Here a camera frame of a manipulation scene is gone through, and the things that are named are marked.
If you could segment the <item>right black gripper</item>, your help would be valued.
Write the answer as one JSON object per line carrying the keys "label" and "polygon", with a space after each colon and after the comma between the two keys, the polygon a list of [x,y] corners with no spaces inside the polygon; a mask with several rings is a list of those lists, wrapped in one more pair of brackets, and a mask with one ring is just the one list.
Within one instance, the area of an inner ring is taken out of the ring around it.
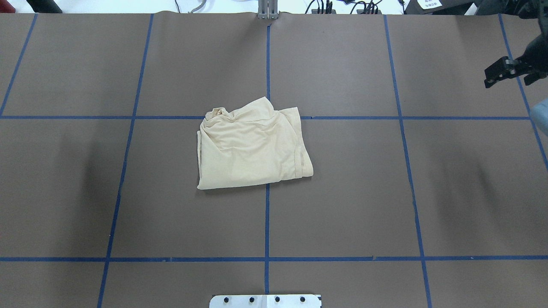
{"label": "right black gripper", "polygon": [[515,59],[503,56],[485,69],[484,84],[487,89],[497,82],[524,76],[525,84],[531,85],[547,77],[548,70],[548,3],[545,0],[485,0],[484,14],[506,14],[520,19],[534,19],[540,35],[533,39]]}

